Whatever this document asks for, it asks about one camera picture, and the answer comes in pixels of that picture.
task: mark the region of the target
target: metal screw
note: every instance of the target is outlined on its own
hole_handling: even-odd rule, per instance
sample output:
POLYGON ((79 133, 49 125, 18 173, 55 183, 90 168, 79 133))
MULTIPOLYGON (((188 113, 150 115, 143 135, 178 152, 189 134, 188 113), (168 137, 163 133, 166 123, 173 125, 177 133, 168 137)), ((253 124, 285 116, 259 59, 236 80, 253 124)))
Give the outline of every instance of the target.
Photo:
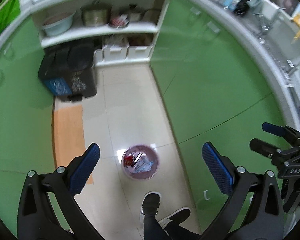
POLYGON ((29 172, 28 172, 28 176, 29 176, 29 177, 33 177, 34 175, 35 175, 35 172, 34 172, 34 171, 29 171, 29 172))
POLYGON ((66 170, 65 167, 60 166, 60 167, 57 168, 57 173, 63 173, 65 170, 66 170))
POLYGON ((242 166, 239 166, 239 167, 237 168, 237 171, 238 171, 239 173, 245 173, 245 172, 246 172, 246 169, 245 169, 244 167, 242 167, 242 166))
POLYGON ((274 176, 273 171, 267 171, 267 174, 268 174, 269 177, 273 177, 274 176))

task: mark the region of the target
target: white shoe sole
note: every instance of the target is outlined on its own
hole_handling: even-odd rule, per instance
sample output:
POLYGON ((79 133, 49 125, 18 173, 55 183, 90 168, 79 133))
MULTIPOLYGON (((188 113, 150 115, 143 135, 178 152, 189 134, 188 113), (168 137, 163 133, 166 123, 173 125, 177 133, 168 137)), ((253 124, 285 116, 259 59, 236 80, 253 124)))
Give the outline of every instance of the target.
POLYGON ((161 219, 159 221, 159 225, 164 229, 166 227, 166 225, 172 221, 172 220, 168 220, 168 218, 174 216, 175 214, 177 214, 178 212, 180 212, 181 210, 184 210, 184 209, 189 209, 191 211, 191 209, 189 207, 180 208, 177 211, 173 212, 172 214, 168 215, 167 217, 161 219))
POLYGON ((140 222, 141 222, 141 224, 143 224, 143 219, 144 219, 145 216, 146 216, 146 215, 144 215, 144 214, 142 213, 142 204, 143 204, 145 198, 146 198, 149 194, 151 194, 151 193, 158 194, 159 197, 160 197, 160 202, 161 202, 161 194, 160 194, 159 192, 156 192, 156 191, 150 191, 150 192, 148 192, 147 194, 145 194, 145 196, 143 197, 142 203, 141 203, 141 208, 140 208, 140 222))

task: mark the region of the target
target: pink trash can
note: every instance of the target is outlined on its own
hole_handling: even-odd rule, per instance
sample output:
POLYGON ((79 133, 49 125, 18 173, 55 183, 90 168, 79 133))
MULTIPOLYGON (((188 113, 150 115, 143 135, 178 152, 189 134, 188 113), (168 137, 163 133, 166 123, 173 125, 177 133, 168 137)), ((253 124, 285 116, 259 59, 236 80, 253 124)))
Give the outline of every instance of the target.
POLYGON ((126 151, 124 152, 121 160, 121 167, 123 169, 123 172, 129 178, 135 180, 146 180, 152 178, 156 174, 159 168, 159 158, 155 150, 151 147, 147 145, 135 145, 130 147, 129 149, 126 149, 126 151), (129 165, 125 166, 124 160, 127 156, 132 156, 132 158, 137 161, 134 167, 129 165), (142 161, 141 158, 147 159, 152 163, 151 169, 149 171, 135 173, 138 169, 138 162, 142 161))

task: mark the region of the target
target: orange mat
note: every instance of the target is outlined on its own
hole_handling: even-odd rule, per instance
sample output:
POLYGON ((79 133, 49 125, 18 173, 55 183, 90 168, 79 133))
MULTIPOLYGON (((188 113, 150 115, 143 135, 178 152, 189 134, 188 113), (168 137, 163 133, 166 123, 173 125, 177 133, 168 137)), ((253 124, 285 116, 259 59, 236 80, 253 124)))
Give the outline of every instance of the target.
MULTIPOLYGON (((74 157, 82 155, 86 148, 83 137, 82 106, 59 109, 53 117, 54 152, 56 165, 67 166, 74 157)), ((89 177, 87 184, 92 184, 89 177)))

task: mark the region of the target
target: green bag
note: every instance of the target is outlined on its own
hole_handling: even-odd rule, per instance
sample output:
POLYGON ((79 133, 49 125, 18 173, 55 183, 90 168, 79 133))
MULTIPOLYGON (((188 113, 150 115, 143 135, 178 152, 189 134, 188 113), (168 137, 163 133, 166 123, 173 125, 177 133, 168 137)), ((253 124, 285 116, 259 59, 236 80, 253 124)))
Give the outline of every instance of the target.
POLYGON ((19 14, 19 0, 2 0, 0 4, 0 34, 19 14))

